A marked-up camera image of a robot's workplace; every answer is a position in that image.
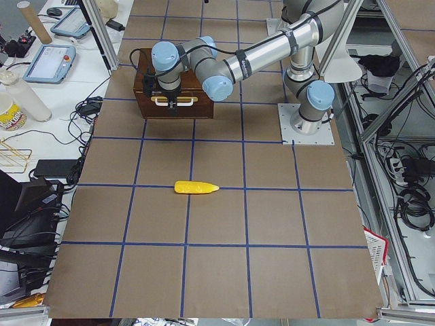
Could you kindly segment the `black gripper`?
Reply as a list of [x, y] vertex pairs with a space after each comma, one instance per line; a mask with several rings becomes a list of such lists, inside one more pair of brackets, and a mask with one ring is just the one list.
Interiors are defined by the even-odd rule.
[[166, 82], [154, 74], [144, 74], [142, 78], [143, 94], [147, 98], [163, 96], [167, 99], [167, 106], [173, 111], [177, 110], [177, 97], [181, 92], [181, 75], [174, 81]]

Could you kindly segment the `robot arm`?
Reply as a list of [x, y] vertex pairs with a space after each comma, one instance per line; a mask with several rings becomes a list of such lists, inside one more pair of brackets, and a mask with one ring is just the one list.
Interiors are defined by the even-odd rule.
[[334, 34], [343, 15], [343, 1], [284, 1], [281, 19], [287, 27], [224, 60], [217, 59], [218, 49], [210, 36], [177, 45], [160, 41], [151, 51], [153, 78], [170, 105], [177, 102], [181, 74], [189, 70], [211, 100], [223, 101], [232, 94], [234, 84], [289, 57], [283, 80], [300, 102], [291, 127], [300, 134], [315, 134], [332, 106], [334, 90], [315, 78], [313, 51]]

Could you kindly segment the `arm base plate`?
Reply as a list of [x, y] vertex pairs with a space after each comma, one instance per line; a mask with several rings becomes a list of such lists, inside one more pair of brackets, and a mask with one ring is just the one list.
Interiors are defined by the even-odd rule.
[[308, 122], [299, 115], [300, 104], [279, 103], [277, 106], [283, 145], [332, 146], [335, 144], [327, 111], [320, 121]]

